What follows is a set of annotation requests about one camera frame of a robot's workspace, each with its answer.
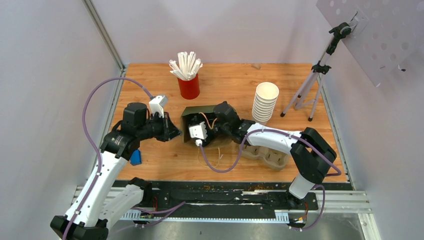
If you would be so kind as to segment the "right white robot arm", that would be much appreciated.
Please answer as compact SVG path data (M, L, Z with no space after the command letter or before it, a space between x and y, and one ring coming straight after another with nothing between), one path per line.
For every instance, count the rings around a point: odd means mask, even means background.
M267 127L253 120L240 118L226 101L213 108L216 126L213 132L230 137L240 148L266 147L290 155L298 170L285 195L286 204L298 209L306 201L307 193L319 186L326 177L340 176L335 166L335 150L311 127L302 131L286 131Z

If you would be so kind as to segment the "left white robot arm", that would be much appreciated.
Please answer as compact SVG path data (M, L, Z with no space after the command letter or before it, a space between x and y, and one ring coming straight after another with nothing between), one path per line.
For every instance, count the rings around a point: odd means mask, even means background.
M182 132L172 123L163 104L132 102L122 120L96 148L100 158L77 200L64 215L53 217L50 227L63 240L105 240L112 226L132 207L149 206L153 201L152 183L135 177L113 200L105 199L117 176L140 147L155 138L170 141Z

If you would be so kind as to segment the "green paper bag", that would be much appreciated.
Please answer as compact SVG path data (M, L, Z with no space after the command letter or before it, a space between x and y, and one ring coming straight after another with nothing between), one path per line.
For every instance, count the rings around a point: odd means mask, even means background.
M181 114L180 125L182 143L187 147L198 149L189 127L204 123L207 138L202 140L203 149L206 154L214 154L208 158L208 162L212 167L217 168L223 157L222 149L229 146L232 140L229 136L219 132L214 107L214 105L186 107Z

